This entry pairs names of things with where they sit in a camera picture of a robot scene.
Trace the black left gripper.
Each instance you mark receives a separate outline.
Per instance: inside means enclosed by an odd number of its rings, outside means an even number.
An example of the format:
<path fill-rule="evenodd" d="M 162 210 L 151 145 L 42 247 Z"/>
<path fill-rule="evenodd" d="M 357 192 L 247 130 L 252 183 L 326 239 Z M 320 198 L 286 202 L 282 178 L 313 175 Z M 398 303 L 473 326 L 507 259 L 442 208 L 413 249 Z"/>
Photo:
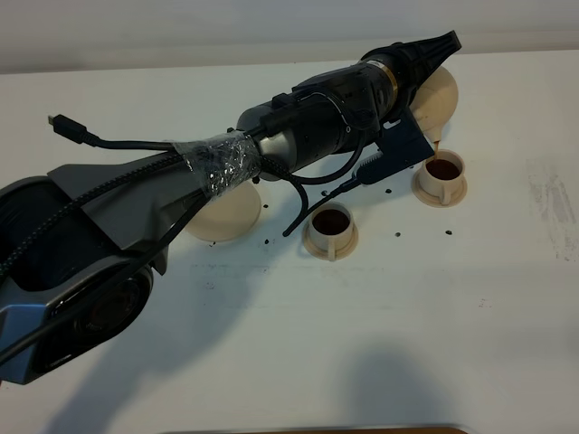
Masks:
<path fill-rule="evenodd" d="M 454 30 L 435 38 L 424 39 L 390 47 L 394 57 L 393 109 L 408 107 L 417 90 L 442 64 L 461 49 L 461 43 Z"/>

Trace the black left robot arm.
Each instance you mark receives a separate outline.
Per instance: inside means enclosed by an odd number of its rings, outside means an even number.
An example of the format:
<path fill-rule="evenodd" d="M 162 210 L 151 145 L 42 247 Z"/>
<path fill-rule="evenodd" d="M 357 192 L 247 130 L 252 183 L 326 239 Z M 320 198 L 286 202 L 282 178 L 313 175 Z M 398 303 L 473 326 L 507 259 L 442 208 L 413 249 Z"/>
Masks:
<path fill-rule="evenodd" d="M 432 155 L 410 110 L 458 50 L 398 42 L 246 110 L 206 140 L 108 141 L 58 115 L 77 144 L 148 151 L 123 165 L 64 165 L 1 192 L 1 377 L 27 384 L 126 329 L 167 268 L 169 244 L 212 200 L 281 179 L 345 193 Z"/>

